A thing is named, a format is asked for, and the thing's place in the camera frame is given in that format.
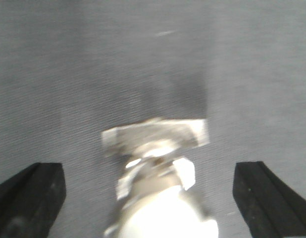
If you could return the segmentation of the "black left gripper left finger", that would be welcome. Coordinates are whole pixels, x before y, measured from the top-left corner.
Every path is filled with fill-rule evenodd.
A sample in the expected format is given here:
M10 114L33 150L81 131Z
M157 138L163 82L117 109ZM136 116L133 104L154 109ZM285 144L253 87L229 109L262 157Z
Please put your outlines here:
M34 163L0 184L0 238L46 238L66 198L61 163Z

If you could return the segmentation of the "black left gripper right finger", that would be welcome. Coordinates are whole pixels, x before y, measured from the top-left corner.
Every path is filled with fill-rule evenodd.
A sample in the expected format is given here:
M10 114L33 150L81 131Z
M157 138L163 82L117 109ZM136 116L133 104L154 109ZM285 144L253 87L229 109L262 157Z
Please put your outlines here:
M254 238L306 238L306 200L264 162L236 163L233 197Z

